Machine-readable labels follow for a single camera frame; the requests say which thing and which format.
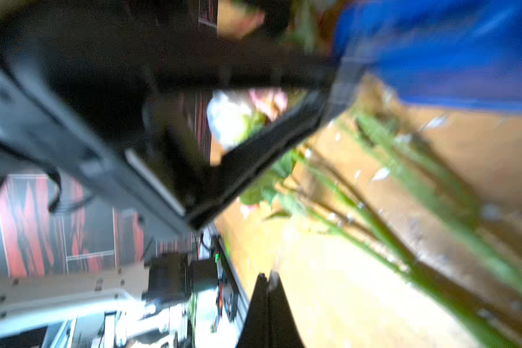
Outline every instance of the pink flower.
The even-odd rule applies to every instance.
[[[249,97],[253,105],[264,113],[271,122],[277,120],[288,106],[288,97],[279,88],[250,89]]]

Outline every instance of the wooden surface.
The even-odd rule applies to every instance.
[[[503,221],[486,238],[498,246],[504,241],[522,259],[522,117],[393,103],[414,129],[447,116],[442,126],[420,134],[485,203],[502,206]],[[490,309],[497,308],[522,325],[519,297],[483,270],[466,246],[391,178],[373,181],[380,167],[346,134],[330,125],[310,142],[377,211],[382,209],[383,218],[422,261],[479,295],[482,302],[472,304],[476,311],[495,321],[501,314],[492,315]],[[221,155],[214,142],[213,163]],[[293,176],[309,185],[300,165]],[[446,312],[348,242],[320,234],[324,229],[301,218],[262,222],[270,213],[262,204],[244,217],[235,202],[215,222],[250,295],[259,272],[280,272],[307,347],[476,346]]]

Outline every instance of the metal frame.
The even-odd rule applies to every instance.
[[[60,169],[116,207],[136,208],[151,235],[177,237],[349,105],[361,69],[331,90],[332,60],[263,38],[202,36],[185,12],[168,10],[166,23],[151,25],[146,11],[43,1],[0,23],[0,183],[28,165]],[[218,166],[171,114],[175,90],[263,86],[311,92]]]
[[[143,264],[47,278],[0,277],[0,338],[96,312],[143,307]]]

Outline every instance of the cable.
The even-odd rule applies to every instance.
[[[200,238],[200,241],[201,241],[201,244],[203,245],[203,247],[209,251],[212,250],[212,247],[208,247],[207,245],[205,245],[205,242],[203,241],[203,233],[201,233],[201,238]]]
[[[101,348],[102,338],[104,337],[104,329],[106,329],[106,316],[104,316],[104,319],[102,320],[102,335],[101,340],[98,342],[97,348]]]
[[[48,177],[56,183],[58,186],[58,191],[56,192],[56,196],[50,201],[48,204],[48,211],[51,213],[73,213],[79,208],[83,208],[87,203],[89,203],[93,198],[95,198],[94,194],[90,194],[87,197],[84,197],[82,200],[78,202],[70,202],[65,204],[60,204],[60,197],[62,195],[62,178],[60,176],[60,172],[54,168],[46,171]]]
[[[145,259],[145,254],[147,253],[147,251],[149,251],[149,247],[151,247],[151,244],[153,243],[153,240],[155,240],[155,238],[151,237],[151,240],[149,240],[149,244],[147,244],[147,246],[143,250],[143,255],[141,255],[141,261],[143,261]]]
[[[197,250],[197,259],[199,260],[199,242],[197,241],[197,236],[195,236],[195,233],[193,235],[193,239],[195,240],[195,249]]]

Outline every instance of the green leaf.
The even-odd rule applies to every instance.
[[[272,219],[278,219],[278,218],[289,218],[292,214],[285,210],[277,211],[272,213],[271,215],[267,216],[263,221],[272,220]]]
[[[306,206],[299,201],[299,199],[292,194],[278,193],[278,201],[282,208],[292,215],[306,215]]]
[[[261,189],[261,197],[269,203],[269,205],[273,204],[274,198],[277,196],[277,191],[273,187],[264,186]]]
[[[261,175],[242,193],[240,196],[240,202],[245,205],[258,204],[263,200],[263,188],[272,188],[277,178],[278,177],[271,171]]]
[[[259,133],[260,131],[263,130],[263,128],[265,128],[265,126],[261,123],[252,124],[251,128],[248,131],[248,138]]]
[[[317,18],[312,1],[296,1],[292,4],[293,30],[286,38],[300,45],[306,53],[313,53],[317,45]]]
[[[254,125],[258,124],[258,125],[263,126],[265,124],[265,121],[267,120],[267,117],[261,111],[256,111],[253,114],[253,117],[251,118],[251,120],[252,120]]]
[[[274,171],[282,179],[286,179],[292,174],[295,165],[292,153],[288,151],[278,161],[273,164],[272,171]]]

